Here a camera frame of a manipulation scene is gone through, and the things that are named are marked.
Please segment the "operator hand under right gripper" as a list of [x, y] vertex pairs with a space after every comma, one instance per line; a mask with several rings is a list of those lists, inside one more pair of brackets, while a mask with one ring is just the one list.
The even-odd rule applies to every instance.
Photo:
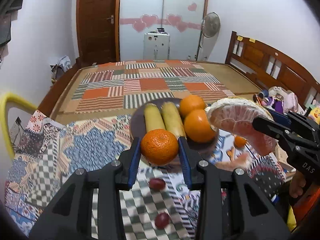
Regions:
[[290, 196], [293, 198], [301, 196], [303, 194], [303, 188], [305, 187], [305, 185], [306, 180], [304, 178], [304, 175], [301, 172], [296, 171], [289, 187]]

